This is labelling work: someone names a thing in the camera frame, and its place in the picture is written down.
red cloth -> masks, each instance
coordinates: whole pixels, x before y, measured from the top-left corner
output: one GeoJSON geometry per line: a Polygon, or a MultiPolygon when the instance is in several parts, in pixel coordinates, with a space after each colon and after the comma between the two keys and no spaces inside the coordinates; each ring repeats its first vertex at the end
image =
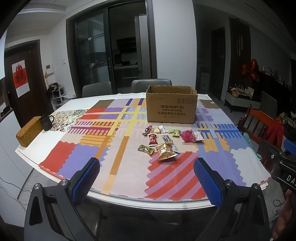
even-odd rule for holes
{"type": "Polygon", "coordinates": [[[281,143],[283,141],[284,133],[284,126],[274,120],[272,124],[268,127],[264,140],[267,140],[270,144],[274,145],[278,149],[281,149],[281,143]]]}

screw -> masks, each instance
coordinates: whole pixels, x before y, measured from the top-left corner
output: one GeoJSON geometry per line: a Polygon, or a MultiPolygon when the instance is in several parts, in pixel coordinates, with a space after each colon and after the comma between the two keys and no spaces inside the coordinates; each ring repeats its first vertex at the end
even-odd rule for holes
{"type": "Polygon", "coordinates": [[[34,185],[34,189],[36,189],[36,190],[39,189],[39,187],[40,187],[40,184],[39,183],[37,183],[37,184],[34,185]]]}
{"type": "Polygon", "coordinates": [[[65,186],[65,185],[67,185],[68,184],[68,180],[67,179],[63,179],[63,180],[61,180],[59,183],[62,185],[62,186],[65,186]]]}
{"type": "Polygon", "coordinates": [[[260,185],[259,185],[258,183],[255,183],[255,184],[254,184],[254,188],[256,188],[256,189],[261,189],[261,187],[260,187],[260,185]]]}
{"type": "Polygon", "coordinates": [[[228,186],[233,185],[233,181],[230,179],[227,179],[225,182],[226,182],[226,185],[228,185],[228,186]]]}

red wooden chair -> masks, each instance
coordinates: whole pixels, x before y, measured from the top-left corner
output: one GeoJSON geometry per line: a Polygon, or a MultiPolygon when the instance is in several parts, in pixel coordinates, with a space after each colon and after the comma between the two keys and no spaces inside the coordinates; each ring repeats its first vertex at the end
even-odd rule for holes
{"type": "MultiPolygon", "coordinates": [[[[267,132],[268,127],[271,125],[271,123],[274,120],[269,117],[267,114],[265,114],[264,112],[260,111],[260,110],[254,110],[252,109],[252,105],[250,104],[247,112],[245,114],[245,116],[243,118],[239,119],[238,124],[236,124],[236,127],[242,132],[246,132],[248,133],[250,139],[252,139],[253,141],[255,141],[257,144],[260,144],[262,142],[262,140],[264,139],[264,136],[267,132]],[[251,115],[251,119],[247,125],[247,127],[245,127],[245,124],[247,122],[248,116],[251,115]],[[254,117],[257,119],[257,122],[255,124],[255,127],[253,129],[253,131],[249,130],[249,127],[254,119],[254,117]],[[259,125],[259,123],[262,122],[262,127],[258,133],[258,135],[255,135],[255,131],[259,125]]],[[[263,164],[263,166],[271,172],[272,170],[272,163],[270,163],[264,156],[262,157],[261,163],[263,164]]]]}

red balloon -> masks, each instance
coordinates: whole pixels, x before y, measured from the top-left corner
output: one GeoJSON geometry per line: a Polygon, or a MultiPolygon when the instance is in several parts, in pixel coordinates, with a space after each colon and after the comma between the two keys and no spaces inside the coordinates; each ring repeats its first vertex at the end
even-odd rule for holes
{"type": "Polygon", "coordinates": [[[258,63],[257,63],[256,59],[251,60],[251,70],[252,71],[258,71],[259,70],[259,66],[258,66],[258,63]]]}
{"type": "Polygon", "coordinates": [[[256,74],[254,71],[251,72],[250,74],[251,78],[257,82],[260,81],[258,74],[256,74]]]}
{"type": "Polygon", "coordinates": [[[242,66],[242,75],[247,76],[249,75],[251,72],[251,69],[249,66],[247,66],[246,64],[243,64],[242,66]]]}

red fu character poster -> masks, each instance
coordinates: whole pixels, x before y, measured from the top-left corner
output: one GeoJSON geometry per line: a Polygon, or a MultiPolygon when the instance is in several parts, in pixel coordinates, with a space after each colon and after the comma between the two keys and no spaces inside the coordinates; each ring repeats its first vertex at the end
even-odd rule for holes
{"type": "Polygon", "coordinates": [[[25,60],[19,61],[12,65],[13,82],[17,91],[17,97],[19,98],[23,94],[30,91],[25,60]]]}

